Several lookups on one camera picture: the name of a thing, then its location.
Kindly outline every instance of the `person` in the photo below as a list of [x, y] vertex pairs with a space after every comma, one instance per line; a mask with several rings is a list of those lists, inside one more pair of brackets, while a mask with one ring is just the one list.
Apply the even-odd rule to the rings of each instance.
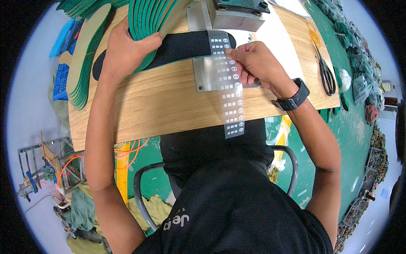
[[[114, 181], [114, 111], [119, 84], [162, 43], [139, 41], [124, 18], [110, 33], [92, 102], [85, 144], [86, 177], [97, 220], [113, 253], [332, 253], [340, 207], [341, 155], [335, 136], [306, 99], [287, 114], [315, 165], [312, 198], [302, 210], [266, 170], [273, 150], [264, 119], [225, 140], [223, 126], [161, 136], [164, 170], [181, 187], [161, 227], [145, 237]], [[243, 83], [259, 78], [280, 99], [298, 90], [259, 41], [229, 49]]]

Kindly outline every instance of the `wristwatch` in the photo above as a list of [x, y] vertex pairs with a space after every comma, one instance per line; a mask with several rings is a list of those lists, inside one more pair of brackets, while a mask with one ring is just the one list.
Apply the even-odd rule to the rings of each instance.
[[303, 82], [301, 78], [294, 78], [292, 80], [299, 87], [299, 91], [290, 99], [272, 100], [272, 104], [274, 104], [275, 107], [282, 109], [283, 111], [297, 109], [305, 101], [306, 97], [309, 96], [310, 94], [309, 89], [307, 88], [306, 84]]

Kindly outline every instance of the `wooden table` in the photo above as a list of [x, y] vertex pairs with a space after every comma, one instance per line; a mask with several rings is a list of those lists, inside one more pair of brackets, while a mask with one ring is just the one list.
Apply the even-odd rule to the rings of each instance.
[[[339, 93], [336, 92], [335, 95], [328, 97], [322, 87], [318, 59], [306, 26], [308, 21], [316, 28], [314, 21], [279, 7], [273, 7], [296, 49], [306, 84], [310, 89], [310, 100], [313, 106], [316, 109], [340, 106]], [[106, 49], [111, 29], [127, 15], [127, 12], [128, 5], [117, 9], [93, 61]], [[185, 15], [170, 33], [188, 31]], [[318, 35], [322, 44], [320, 47], [322, 57], [333, 70], [327, 48], [319, 32]], [[69, 103], [69, 122], [75, 151], [84, 150], [87, 121], [96, 87], [97, 81], [91, 75], [87, 105], [82, 110], [76, 111]], [[272, 105], [271, 100], [275, 100], [275, 96], [269, 90], [244, 89], [245, 120], [283, 115], [284, 111]], [[221, 124], [223, 122], [218, 92], [196, 92], [191, 59], [131, 75], [121, 83], [117, 92], [115, 143]]]

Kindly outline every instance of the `transparent label strip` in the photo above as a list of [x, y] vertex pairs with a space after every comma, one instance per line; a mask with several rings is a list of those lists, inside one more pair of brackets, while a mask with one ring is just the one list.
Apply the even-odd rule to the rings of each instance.
[[230, 48], [228, 33], [221, 30], [208, 30], [212, 52], [212, 84], [217, 87], [224, 123], [225, 138], [244, 134], [244, 93], [241, 84], [241, 70], [235, 60], [224, 50]]

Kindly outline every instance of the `white plastic bag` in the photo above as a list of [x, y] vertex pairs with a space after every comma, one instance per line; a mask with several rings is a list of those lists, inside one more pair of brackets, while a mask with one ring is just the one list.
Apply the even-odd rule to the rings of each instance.
[[372, 84], [367, 84], [364, 75], [357, 77], [352, 85], [352, 92], [354, 97], [355, 105], [359, 106], [361, 103], [365, 102], [368, 98], [369, 93], [372, 89]]
[[341, 91], [346, 92], [350, 89], [351, 77], [348, 75], [348, 72], [344, 69], [339, 69], [338, 73], [340, 74], [340, 78], [343, 83], [343, 87], [342, 87]]

